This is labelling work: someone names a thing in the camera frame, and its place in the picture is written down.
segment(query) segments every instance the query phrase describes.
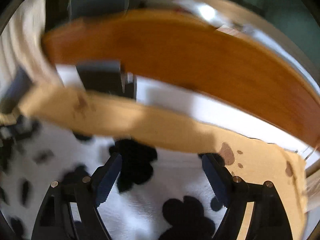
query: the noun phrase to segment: wooden board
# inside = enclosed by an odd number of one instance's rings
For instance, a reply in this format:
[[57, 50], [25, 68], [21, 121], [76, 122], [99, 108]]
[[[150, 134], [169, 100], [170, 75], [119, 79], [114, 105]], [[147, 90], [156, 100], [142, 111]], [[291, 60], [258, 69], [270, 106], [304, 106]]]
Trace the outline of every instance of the wooden board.
[[127, 72], [216, 97], [313, 147], [320, 142], [320, 99], [298, 73], [255, 42], [190, 16], [136, 10], [76, 20], [44, 35], [43, 49], [55, 64], [121, 60]]

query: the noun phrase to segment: cow print rug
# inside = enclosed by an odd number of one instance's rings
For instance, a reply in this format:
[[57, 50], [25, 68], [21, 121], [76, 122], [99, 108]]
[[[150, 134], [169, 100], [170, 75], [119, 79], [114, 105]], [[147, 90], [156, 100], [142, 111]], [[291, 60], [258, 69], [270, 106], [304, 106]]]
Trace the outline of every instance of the cow print rug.
[[[114, 152], [122, 155], [122, 170], [98, 208], [112, 239], [210, 239], [226, 211], [202, 170], [202, 154], [152, 148], [127, 138], [87, 137], [24, 117], [0, 131], [5, 152], [1, 211], [23, 239], [31, 239], [52, 181], [68, 184], [92, 175]], [[224, 165], [221, 155], [214, 156]], [[88, 239], [76, 204], [71, 206], [80, 239]]]

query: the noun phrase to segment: black spot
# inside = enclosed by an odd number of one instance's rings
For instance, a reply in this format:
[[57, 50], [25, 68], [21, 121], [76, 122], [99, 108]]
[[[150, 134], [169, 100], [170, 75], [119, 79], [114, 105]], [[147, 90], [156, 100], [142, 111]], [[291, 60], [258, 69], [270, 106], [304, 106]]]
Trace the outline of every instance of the black spot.
[[61, 181], [62, 184], [73, 184], [77, 183], [85, 176], [89, 176], [89, 173], [86, 171], [87, 166], [81, 164], [77, 166], [74, 171], [69, 171], [64, 174], [63, 179]]
[[52, 150], [43, 150], [39, 151], [35, 157], [33, 157], [33, 160], [35, 161], [36, 164], [42, 164], [42, 163], [48, 163], [48, 161], [54, 157], [54, 154]]
[[75, 221], [76, 231], [79, 237], [79, 240], [89, 240], [89, 236], [85, 231], [84, 225], [81, 221]]
[[22, 238], [24, 235], [24, 228], [20, 218], [10, 218], [10, 225], [15, 234]]
[[184, 196], [183, 202], [172, 198], [162, 207], [163, 217], [172, 225], [159, 240], [211, 239], [215, 231], [214, 222], [204, 216], [204, 208], [199, 200]]
[[23, 179], [21, 184], [21, 204], [26, 206], [28, 198], [30, 196], [31, 184], [28, 180]]
[[24, 125], [25, 119], [25, 117], [20, 115], [16, 124], [6, 126], [8, 131], [11, 133], [11, 136], [14, 137], [16, 141], [31, 139], [40, 130], [41, 125], [37, 120], [32, 120], [31, 128], [26, 129]]
[[73, 132], [74, 136], [76, 137], [77, 140], [82, 141], [82, 142], [88, 142], [93, 139], [93, 136], [85, 136], [79, 133]]
[[[215, 160], [217, 161], [217, 163], [224, 167], [225, 166], [225, 162], [224, 162], [224, 159], [218, 154], [218, 153], [211, 153], [213, 155], [213, 157], [215, 158]], [[199, 153], [198, 154], [198, 157], [200, 159], [202, 159], [202, 156], [205, 155], [205, 153]]]
[[6, 194], [6, 192], [4, 191], [4, 189], [2, 187], [0, 187], [0, 198], [4, 203], [9, 205], [7, 194]]
[[157, 159], [155, 148], [123, 139], [116, 141], [109, 148], [109, 153], [120, 153], [122, 156], [122, 168], [117, 181], [120, 193], [131, 189], [134, 183], [140, 185], [152, 177], [153, 167], [150, 162]]
[[223, 207], [223, 204], [218, 201], [217, 197], [214, 197], [211, 200], [210, 206], [213, 211], [219, 211]]
[[12, 159], [12, 145], [12, 138], [1, 139], [0, 141], [0, 168], [6, 174], [9, 172], [9, 161]]

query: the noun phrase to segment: screw head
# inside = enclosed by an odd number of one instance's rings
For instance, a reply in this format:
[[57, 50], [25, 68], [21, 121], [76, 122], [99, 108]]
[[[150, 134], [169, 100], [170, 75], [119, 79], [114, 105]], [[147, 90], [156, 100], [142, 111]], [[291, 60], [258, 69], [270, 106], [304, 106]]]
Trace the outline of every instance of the screw head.
[[91, 180], [91, 178], [89, 176], [85, 176], [82, 178], [83, 183], [88, 183], [88, 182], [90, 182], [90, 180]]
[[59, 182], [57, 182], [57, 181], [51, 182], [51, 187], [57, 187], [58, 184], [59, 184]]
[[235, 182], [235, 183], [239, 183], [242, 181], [242, 179], [239, 177], [239, 176], [233, 176], [232, 177], [232, 180]]
[[269, 180], [267, 180], [265, 182], [265, 184], [266, 184], [267, 187], [273, 187], [273, 183], [271, 181], [269, 181]]

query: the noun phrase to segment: gray object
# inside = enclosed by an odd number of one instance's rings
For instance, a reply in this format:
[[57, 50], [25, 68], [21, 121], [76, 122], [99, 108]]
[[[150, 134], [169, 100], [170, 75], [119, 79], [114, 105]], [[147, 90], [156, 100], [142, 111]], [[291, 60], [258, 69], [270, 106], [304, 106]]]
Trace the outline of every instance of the gray object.
[[89, 61], [76, 69], [86, 90], [136, 99], [136, 78], [123, 72], [119, 61]]
[[0, 101], [0, 113], [10, 114], [31, 86], [32, 81], [26, 72], [19, 67], [16, 77]]
[[69, 18], [73, 20], [126, 12], [128, 9], [137, 8], [140, 2], [141, 0], [70, 0]]

